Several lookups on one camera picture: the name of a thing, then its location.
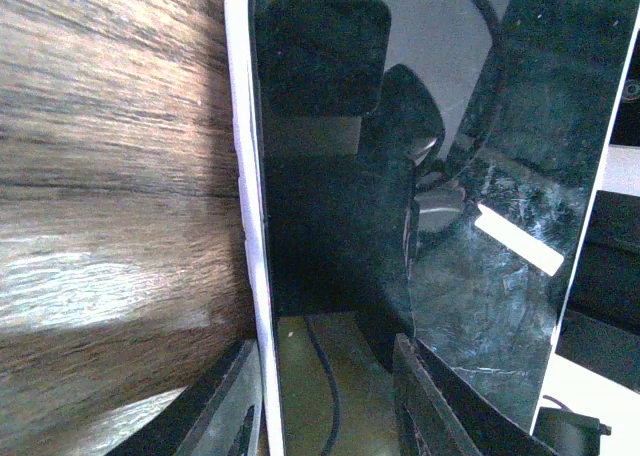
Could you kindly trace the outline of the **lavender phone case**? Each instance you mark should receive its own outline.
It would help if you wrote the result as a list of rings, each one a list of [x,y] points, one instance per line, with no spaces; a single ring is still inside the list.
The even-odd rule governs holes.
[[[245,253],[252,289],[260,352],[263,401],[269,452],[284,455],[276,332],[267,262],[266,220],[260,158],[258,81],[250,15],[254,0],[224,0],[228,67],[233,111],[234,145],[239,167],[239,197]]]

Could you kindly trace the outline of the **white-edged black smartphone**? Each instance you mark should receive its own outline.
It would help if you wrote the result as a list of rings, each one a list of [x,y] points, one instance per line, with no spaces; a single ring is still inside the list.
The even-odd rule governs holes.
[[[531,432],[639,0],[254,0],[273,318],[421,341]]]

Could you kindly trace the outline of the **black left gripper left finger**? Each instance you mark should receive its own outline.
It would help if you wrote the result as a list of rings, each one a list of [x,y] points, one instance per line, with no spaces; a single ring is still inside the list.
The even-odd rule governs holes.
[[[263,406],[254,340],[235,342],[111,455],[255,455]]]

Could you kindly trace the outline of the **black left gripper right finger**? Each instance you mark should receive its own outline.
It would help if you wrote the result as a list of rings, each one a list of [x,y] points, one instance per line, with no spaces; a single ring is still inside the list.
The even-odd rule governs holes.
[[[402,455],[554,455],[421,341],[400,333],[393,389]]]

